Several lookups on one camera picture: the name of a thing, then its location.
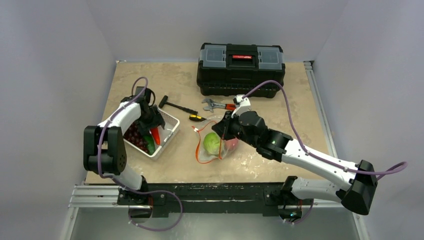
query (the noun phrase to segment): black toolbox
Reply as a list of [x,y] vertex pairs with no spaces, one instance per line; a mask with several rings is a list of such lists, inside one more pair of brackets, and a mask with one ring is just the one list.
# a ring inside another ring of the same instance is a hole
[[[283,85],[286,65],[280,46],[203,43],[197,67],[197,85],[205,96],[246,94],[266,80]],[[251,97],[273,98],[279,91],[268,83]]]

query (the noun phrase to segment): green vegetable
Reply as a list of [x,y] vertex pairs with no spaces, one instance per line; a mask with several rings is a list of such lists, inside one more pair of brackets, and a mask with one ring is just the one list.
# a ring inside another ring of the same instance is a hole
[[220,153],[221,139],[215,132],[208,133],[203,139],[204,149],[211,155],[218,156]]
[[149,155],[153,155],[156,151],[155,140],[151,135],[144,135],[143,139],[147,142],[146,147]]

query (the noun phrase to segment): white plastic basket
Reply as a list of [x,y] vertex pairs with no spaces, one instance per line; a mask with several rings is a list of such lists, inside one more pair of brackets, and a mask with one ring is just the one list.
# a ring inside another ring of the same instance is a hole
[[140,148],[138,148],[131,142],[125,139],[123,140],[128,145],[137,149],[140,153],[146,155],[148,158],[151,158],[153,160],[156,160],[159,158],[161,153],[164,151],[165,147],[168,145],[168,143],[174,138],[175,134],[178,132],[179,126],[180,126],[180,120],[173,117],[169,113],[162,111],[160,108],[158,108],[158,110],[160,114],[162,115],[163,120],[165,121],[165,128],[162,129],[161,126],[157,128],[159,130],[160,145],[156,145],[156,143],[154,144],[156,146],[156,151],[154,151],[152,155],[147,154],[146,152],[144,152],[143,150],[141,150]]

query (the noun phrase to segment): black metal base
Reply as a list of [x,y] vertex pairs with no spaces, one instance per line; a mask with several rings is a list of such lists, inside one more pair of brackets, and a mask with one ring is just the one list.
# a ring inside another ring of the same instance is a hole
[[[290,218],[286,206],[299,205],[299,199],[283,189],[284,182],[252,183],[148,183],[148,190],[166,190],[182,201],[184,213],[262,214]],[[171,195],[154,193],[152,217],[165,218],[179,213],[180,205]],[[303,200],[310,205],[312,199]],[[149,195],[119,189],[118,205],[148,205]]]

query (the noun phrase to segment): plastic bag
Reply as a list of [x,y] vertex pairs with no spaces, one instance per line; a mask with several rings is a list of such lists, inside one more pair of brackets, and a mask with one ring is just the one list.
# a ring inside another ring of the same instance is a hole
[[216,159],[222,160],[237,148],[239,143],[237,138],[222,140],[212,130],[212,126],[219,123],[221,119],[222,116],[212,115],[205,121],[191,126],[199,138],[195,157],[200,164],[208,164]]

